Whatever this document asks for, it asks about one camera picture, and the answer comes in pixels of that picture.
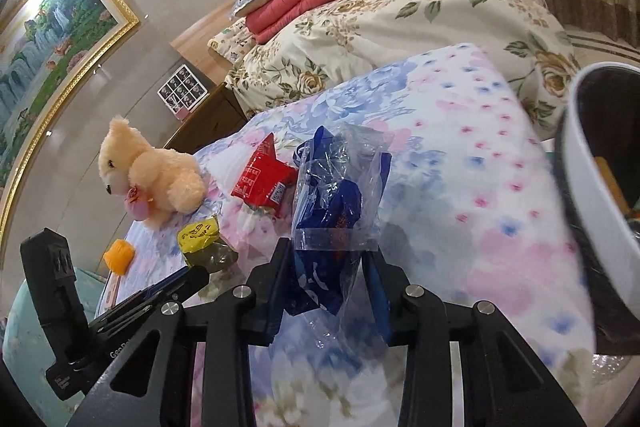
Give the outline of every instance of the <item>landscape painting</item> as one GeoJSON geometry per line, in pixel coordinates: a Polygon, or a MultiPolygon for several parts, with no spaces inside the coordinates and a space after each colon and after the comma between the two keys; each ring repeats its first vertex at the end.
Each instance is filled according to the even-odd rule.
{"type": "Polygon", "coordinates": [[[6,192],[17,188],[25,151],[100,56],[138,22],[123,0],[27,0],[0,24],[0,233],[12,199],[6,192]]]}

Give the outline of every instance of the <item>teddy bear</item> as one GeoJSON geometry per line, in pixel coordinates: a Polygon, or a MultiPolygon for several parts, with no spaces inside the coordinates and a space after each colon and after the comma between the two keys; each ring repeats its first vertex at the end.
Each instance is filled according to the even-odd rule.
{"type": "Polygon", "coordinates": [[[140,131],[120,116],[109,124],[98,154],[98,169],[108,193],[127,196],[136,188],[146,195],[148,217],[143,222],[150,229],[161,227],[176,211],[196,211],[207,191],[193,156],[151,147],[140,131]]]}

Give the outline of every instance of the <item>blue plastic bag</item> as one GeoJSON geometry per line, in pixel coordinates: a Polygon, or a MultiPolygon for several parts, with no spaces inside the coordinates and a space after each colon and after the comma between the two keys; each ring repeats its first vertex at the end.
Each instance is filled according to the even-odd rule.
{"type": "Polygon", "coordinates": [[[349,294],[360,253],[377,248],[375,220],[391,165],[379,131],[319,127],[294,156],[299,165],[292,220],[298,285],[315,307],[336,315],[349,294]]]}

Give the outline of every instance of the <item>yellow packet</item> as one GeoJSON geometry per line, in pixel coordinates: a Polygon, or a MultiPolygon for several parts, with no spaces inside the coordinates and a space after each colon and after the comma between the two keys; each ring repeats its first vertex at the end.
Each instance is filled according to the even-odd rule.
{"type": "Polygon", "coordinates": [[[178,245],[182,253],[193,253],[208,247],[220,238],[216,216],[187,225],[178,233],[178,245]]]}
{"type": "Polygon", "coordinates": [[[188,266],[204,266],[209,273],[229,268],[238,260],[238,252],[220,238],[216,216],[180,230],[178,245],[188,266]]]}

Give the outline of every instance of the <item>orange object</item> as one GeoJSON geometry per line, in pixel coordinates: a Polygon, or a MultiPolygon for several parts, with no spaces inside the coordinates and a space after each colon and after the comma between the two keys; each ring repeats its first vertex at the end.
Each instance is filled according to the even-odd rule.
{"type": "Polygon", "coordinates": [[[618,185],[613,172],[611,172],[609,164],[602,156],[596,156],[595,160],[596,165],[598,166],[598,170],[600,171],[600,175],[602,176],[604,182],[607,184],[607,188],[613,196],[613,199],[620,209],[620,212],[622,212],[623,216],[626,216],[626,214],[631,211],[631,208],[629,208],[629,205],[626,203],[625,195],[622,193],[622,190],[620,189],[620,186],[618,185]]]}
{"type": "Polygon", "coordinates": [[[107,250],[102,258],[104,259],[107,268],[114,272],[116,275],[124,275],[129,268],[133,257],[136,254],[136,249],[125,241],[124,239],[116,239],[111,245],[111,248],[107,250]]]}

